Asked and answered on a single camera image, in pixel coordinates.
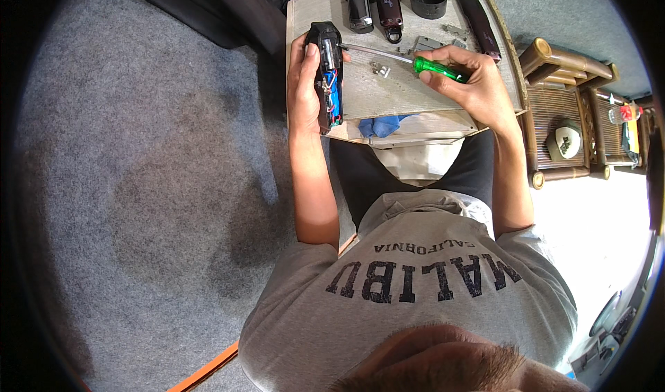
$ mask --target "black clipper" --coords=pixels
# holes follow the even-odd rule
[[[337,46],[342,36],[330,21],[312,22],[305,44],[319,47],[320,64],[314,78],[314,90],[319,96],[319,129],[321,135],[340,125],[342,116],[342,79],[344,77],[342,49]]]
[[[402,41],[402,7],[400,0],[376,0],[376,9],[381,27],[386,32],[386,39],[397,44]]]
[[[348,0],[348,22],[351,30],[358,34],[374,30],[369,0]]]
[[[499,52],[499,45],[497,39],[494,37],[489,20],[483,6],[478,0],[458,0],[461,12],[469,22],[469,27],[473,35],[478,40],[478,47],[483,54],[488,55],[494,59],[494,63],[501,61],[501,53]]]

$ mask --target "table surface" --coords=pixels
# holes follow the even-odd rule
[[[506,41],[499,29],[494,13],[487,4],[487,0],[479,1],[486,10],[490,26],[503,57],[497,67],[506,84],[515,111],[521,112],[523,107],[519,97],[518,79],[509,60],[510,54],[507,50]],[[384,37],[383,29],[378,23],[378,12],[375,4],[371,4],[372,19],[375,22],[374,30],[368,34],[357,34],[348,28],[348,5],[346,0],[290,1],[287,8],[287,67],[291,42],[297,36],[308,31],[311,22],[314,21],[332,21],[346,43],[392,53],[397,53],[397,47],[400,47],[401,52],[407,52],[414,47],[419,36],[435,39],[443,44],[450,44],[453,39],[459,39],[453,34],[445,32],[442,28],[444,24],[452,24],[469,30],[456,0],[448,0],[446,14],[438,20],[426,20],[418,17],[411,11],[409,0],[402,0],[401,7],[404,18],[402,41],[399,44],[391,44]],[[473,34],[469,35],[465,43],[469,50],[478,51],[476,38]],[[408,64],[354,50],[350,50],[348,53],[353,61],[344,65],[345,122],[355,119],[414,113],[440,114],[440,116],[445,117],[445,113],[451,111],[450,115],[457,121],[443,122],[440,125],[441,129],[438,129],[439,131],[460,131],[464,129],[468,133],[469,130],[473,131],[475,129],[467,126],[469,124],[473,125],[473,121],[468,114],[461,110],[459,105],[422,84]],[[374,75],[370,67],[371,62],[389,66],[391,71],[388,78],[384,79]],[[459,127],[455,126],[456,129],[450,129],[451,125],[460,122]],[[432,129],[430,125],[428,130],[436,131],[437,127],[434,126],[434,129]]]

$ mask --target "orange strip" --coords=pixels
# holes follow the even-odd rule
[[[339,252],[337,252],[337,256],[342,255],[342,252],[344,252],[344,249],[346,249],[346,248],[351,244],[351,242],[353,242],[353,240],[354,240],[357,236],[358,236],[357,233],[352,234],[352,235],[351,235],[351,238],[349,238],[346,242],[344,242],[344,245],[342,245],[342,247],[339,248]]]
[[[233,359],[237,354],[238,342],[235,342],[225,351],[223,351],[222,354],[212,359],[212,362],[195,371],[192,376],[183,380],[178,385],[172,387],[168,390],[168,392],[185,392],[190,390],[192,387],[206,380],[210,375],[212,375],[218,369],[222,368],[226,363],[229,363],[229,361],[231,361],[231,359]]]

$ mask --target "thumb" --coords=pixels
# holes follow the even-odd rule
[[[457,101],[463,94],[463,89],[459,82],[442,75],[441,73],[424,70],[419,74],[422,83],[436,90],[443,96],[447,96],[453,101]]]
[[[304,54],[303,63],[301,64],[300,69],[300,82],[298,82],[299,86],[312,86],[314,84],[314,78],[316,77],[317,70],[319,69],[320,58],[319,48],[317,45],[314,43],[307,44],[307,50]]]

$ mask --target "white table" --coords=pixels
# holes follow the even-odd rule
[[[493,0],[479,0],[485,8],[490,26],[497,39],[503,60],[498,68],[506,84],[516,114],[527,107],[524,80],[520,63],[503,20],[495,10]],[[459,39],[445,32],[444,24],[469,30],[461,15],[457,0],[448,0],[446,14],[438,20],[420,18],[411,11],[409,0],[402,0],[402,41],[391,44],[384,37],[379,25],[376,5],[372,4],[374,31],[357,34],[348,27],[346,0],[292,0],[287,8],[287,67],[291,42],[310,28],[314,21],[332,21],[345,43],[358,44],[386,52],[405,53],[414,47],[419,36],[450,44]],[[465,42],[469,50],[478,51],[476,38],[470,34]],[[359,143],[371,143],[374,147],[389,148],[402,145],[451,143],[485,128],[479,125],[461,106],[425,86],[411,67],[387,57],[350,50],[353,61],[344,65],[344,123],[333,127],[328,136]],[[371,62],[391,68],[384,79],[373,74]],[[400,129],[386,138],[363,138],[358,131],[362,119],[388,115],[419,114],[405,118]]]

